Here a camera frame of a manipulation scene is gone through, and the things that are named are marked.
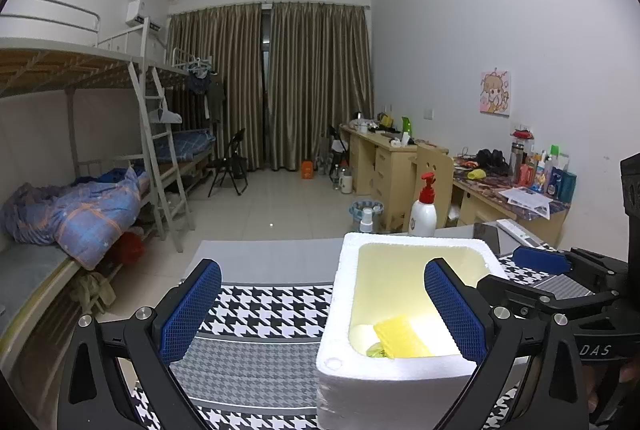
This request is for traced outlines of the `yellow foam mesh sheet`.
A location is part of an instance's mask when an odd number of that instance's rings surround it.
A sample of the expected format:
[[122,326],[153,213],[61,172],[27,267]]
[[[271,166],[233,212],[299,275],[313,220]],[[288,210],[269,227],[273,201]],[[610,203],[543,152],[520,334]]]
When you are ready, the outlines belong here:
[[407,316],[380,321],[373,326],[386,358],[429,358],[432,352],[413,330]]

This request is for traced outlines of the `green floral plastic bag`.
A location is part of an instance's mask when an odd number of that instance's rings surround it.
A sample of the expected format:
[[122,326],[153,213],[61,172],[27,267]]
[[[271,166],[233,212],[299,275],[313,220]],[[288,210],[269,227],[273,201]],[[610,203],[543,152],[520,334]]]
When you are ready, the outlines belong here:
[[373,346],[366,351],[368,358],[388,358],[385,346],[382,342],[374,343]]

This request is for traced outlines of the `white papers on desk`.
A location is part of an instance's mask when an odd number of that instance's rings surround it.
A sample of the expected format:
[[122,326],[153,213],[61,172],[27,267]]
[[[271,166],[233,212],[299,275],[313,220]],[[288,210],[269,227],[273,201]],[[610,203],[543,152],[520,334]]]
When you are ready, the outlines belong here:
[[552,200],[542,194],[525,187],[512,187],[500,190],[499,195],[506,199],[509,205],[521,208],[549,220]]

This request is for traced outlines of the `dark teal box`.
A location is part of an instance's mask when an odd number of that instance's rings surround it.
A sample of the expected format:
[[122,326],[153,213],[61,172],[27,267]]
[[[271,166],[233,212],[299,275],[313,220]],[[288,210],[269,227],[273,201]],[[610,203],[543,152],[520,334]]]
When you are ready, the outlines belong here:
[[571,203],[573,201],[576,183],[576,174],[562,170],[556,183],[555,199],[559,202]]

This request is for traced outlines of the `houndstooth table mat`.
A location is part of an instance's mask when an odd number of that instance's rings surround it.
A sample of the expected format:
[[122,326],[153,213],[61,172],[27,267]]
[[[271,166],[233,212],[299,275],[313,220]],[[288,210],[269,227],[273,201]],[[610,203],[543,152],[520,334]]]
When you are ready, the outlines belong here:
[[431,429],[464,378],[422,388],[318,372],[340,239],[204,241],[222,288],[171,366],[211,429]]

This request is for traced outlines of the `white foam box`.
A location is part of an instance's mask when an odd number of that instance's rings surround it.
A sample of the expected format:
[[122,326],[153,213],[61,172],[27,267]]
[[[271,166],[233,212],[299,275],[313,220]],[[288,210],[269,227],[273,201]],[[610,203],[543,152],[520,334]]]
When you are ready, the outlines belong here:
[[[431,429],[474,372],[424,288],[442,257],[463,283],[506,275],[484,241],[350,233],[335,274],[317,354],[321,429]],[[423,358],[370,358],[374,326],[405,316],[427,344]]]

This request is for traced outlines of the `white bottle red pump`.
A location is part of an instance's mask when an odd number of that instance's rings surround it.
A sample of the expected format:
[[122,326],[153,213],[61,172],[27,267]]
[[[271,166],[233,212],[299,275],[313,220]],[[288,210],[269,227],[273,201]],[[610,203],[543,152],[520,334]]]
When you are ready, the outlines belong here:
[[421,179],[423,187],[411,208],[408,233],[411,236],[433,237],[437,228],[434,190],[436,177],[433,172],[427,172],[421,175]]

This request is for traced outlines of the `yellow object on desk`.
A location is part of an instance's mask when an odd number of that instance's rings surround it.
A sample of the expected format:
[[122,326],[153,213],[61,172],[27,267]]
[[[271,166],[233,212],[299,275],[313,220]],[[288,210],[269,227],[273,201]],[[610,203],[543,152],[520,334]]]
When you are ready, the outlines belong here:
[[481,181],[482,179],[486,179],[486,177],[487,173],[481,168],[476,168],[466,174],[466,178],[470,181]]

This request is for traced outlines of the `blue checked quilt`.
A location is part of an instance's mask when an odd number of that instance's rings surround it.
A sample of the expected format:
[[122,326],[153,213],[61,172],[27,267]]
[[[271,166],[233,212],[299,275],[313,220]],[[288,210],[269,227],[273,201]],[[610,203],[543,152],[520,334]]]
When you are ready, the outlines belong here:
[[35,187],[25,183],[2,205],[2,231],[14,241],[59,246],[87,271],[140,213],[149,176],[129,168],[109,182]]

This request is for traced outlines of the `wooden smiley chair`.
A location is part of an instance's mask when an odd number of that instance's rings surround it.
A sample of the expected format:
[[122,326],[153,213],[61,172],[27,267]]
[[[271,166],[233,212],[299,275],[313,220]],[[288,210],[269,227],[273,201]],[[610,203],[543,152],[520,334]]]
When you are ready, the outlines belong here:
[[416,191],[414,192],[416,197],[424,187],[424,180],[421,179],[424,173],[434,174],[435,182],[432,188],[435,194],[437,227],[444,228],[448,222],[452,185],[454,185],[454,159],[448,155],[446,148],[423,144],[416,148]]

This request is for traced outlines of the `black folding chair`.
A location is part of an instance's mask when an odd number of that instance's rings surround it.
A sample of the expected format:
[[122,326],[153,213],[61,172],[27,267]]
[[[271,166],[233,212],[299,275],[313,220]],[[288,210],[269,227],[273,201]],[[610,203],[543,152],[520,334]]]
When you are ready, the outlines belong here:
[[242,196],[248,187],[247,159],[242,156],[241,145],[244,142],[245,130],[241,129],[234,133],[226,148],[224,155],[213,162],[214,178],[209,186],[207,196],[213,194],[216,185],[224,186],[224,180],[229,177],[232,182],[235,194]]

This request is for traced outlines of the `light wooden desk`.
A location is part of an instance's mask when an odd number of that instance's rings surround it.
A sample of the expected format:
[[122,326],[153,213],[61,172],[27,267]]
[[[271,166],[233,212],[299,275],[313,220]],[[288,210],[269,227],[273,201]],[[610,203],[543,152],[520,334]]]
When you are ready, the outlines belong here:
[[360,133],[343,125],[348,139],[349,164],[354,193],[382,202],[381,231],[406,231],[413,202],[423,187],[420,175],[436,175],[435,207],[437,226],[471,225],[510,219],[547,242],[559,245],[570,207],[563,202],[550,203],[546,219],[532,211],[511,205],[501,194],[514,186],[509,177],[487,175],[470,179],[468,168],[460,167],[445,148],[419,143],[394,147],[381,133]]

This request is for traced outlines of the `orange container on floor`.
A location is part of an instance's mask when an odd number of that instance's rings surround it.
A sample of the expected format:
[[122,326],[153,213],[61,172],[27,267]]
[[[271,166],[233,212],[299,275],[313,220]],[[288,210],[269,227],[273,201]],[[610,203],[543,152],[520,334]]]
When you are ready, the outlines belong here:
[[300,176],[302,179],[313,179],[314,178],[314,162],[310,160],[305,160],[300,164]]

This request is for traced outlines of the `pink cartoon wall picture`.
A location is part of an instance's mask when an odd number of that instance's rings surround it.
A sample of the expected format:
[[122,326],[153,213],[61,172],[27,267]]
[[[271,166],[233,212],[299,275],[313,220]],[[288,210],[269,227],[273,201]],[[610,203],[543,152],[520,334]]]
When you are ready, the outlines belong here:
[[493,116],[510,116],[511,73],[494,69],[484,72],[480,79],[480,113]]

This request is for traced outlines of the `white wall air conditioner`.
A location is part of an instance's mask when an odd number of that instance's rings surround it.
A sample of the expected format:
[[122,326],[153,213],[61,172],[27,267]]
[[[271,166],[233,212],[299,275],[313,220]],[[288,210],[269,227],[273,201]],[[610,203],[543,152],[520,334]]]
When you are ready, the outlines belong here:
[[145,11],[145,4],[143,0],[132,0],[128,3],[125,23],[132,28],[138,24],[145,23],[145,20],[149,18],[149,15]]

